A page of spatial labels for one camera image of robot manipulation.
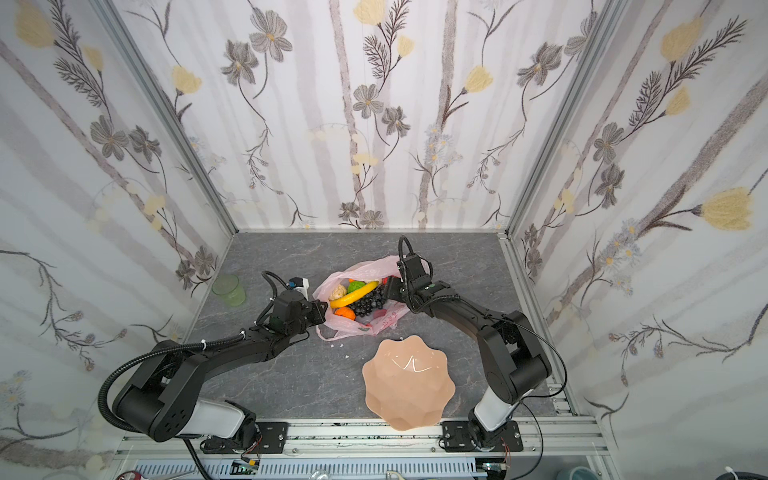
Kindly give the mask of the peach scalloped plate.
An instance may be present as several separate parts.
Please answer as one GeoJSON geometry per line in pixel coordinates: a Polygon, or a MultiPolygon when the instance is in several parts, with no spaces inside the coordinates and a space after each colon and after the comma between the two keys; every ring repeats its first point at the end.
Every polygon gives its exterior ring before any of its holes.
{"type": "Polygon", "coordinates": [[[456,392],[446,354],[417,335],[383,340],[362,375],[366,406],[397,431],[438,424],[456,392]]]}

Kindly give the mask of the pink plastic bag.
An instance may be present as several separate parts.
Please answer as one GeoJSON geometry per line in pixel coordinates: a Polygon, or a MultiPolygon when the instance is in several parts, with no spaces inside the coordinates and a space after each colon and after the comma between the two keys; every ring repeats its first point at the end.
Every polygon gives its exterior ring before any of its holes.
{"type": "Polygon", "coordinates": [[[355,321],[351,321],[334,314],[336,309],[329,306],[331,302],[329,295],[339,284],[348,287],[350,280],[360,280],[366,283],[378,281],[379,284],[385,285],[389,276],[400,276],[397,262],[398,257],[390,255],[378,260],[357,263],[346,270],[334,272],[327,277],[313,292],[315,299],[328,303],[325,322],[316,327],[318,337],[326,342],[331,342],[354,336],[376,336],[387,328],[396,326],[398,321],[410,312],[408,307],[402,303],[387,300],[384,307],[373,315],[357,317],[355,321]]]}

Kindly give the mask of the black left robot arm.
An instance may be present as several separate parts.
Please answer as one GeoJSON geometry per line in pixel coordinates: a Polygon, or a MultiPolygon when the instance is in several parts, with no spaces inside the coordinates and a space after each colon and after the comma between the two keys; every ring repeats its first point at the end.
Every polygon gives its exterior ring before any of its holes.
{"type": "Polygon", "coordinates": [[[283,282],[270,271],[262,276],[272,300],[254,324],[231,337],[178,344],[168,340],[112,372],[97,395],[104,420],[156,442],[198,437],[236,440],[242,448],[260,439],[255,414],[231,401],[200,397],[206,381],[249,364],[268,362],[309,338],[309,329],[326,320],[329,303],[304,295],[296,280],[283,282]]]}

